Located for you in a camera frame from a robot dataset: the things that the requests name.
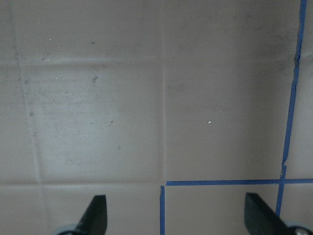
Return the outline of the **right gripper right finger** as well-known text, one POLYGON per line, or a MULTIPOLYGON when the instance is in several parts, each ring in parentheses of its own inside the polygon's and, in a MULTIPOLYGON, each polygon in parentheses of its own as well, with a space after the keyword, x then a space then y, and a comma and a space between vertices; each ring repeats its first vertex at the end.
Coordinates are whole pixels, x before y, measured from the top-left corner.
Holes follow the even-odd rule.
POLYGON ((287 226, 256 193, 246 193, 244 224, 251 235, 299 235, 301 228, 287 226))

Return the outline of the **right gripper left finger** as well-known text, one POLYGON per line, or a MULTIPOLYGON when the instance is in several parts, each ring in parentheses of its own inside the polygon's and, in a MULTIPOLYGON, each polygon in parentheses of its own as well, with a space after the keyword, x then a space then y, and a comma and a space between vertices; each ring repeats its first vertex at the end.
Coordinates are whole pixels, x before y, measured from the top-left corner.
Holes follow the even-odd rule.
POLYGON ((108 226, 105 195, 96 195, 75 227, 74 235, 104 235, 108 226))

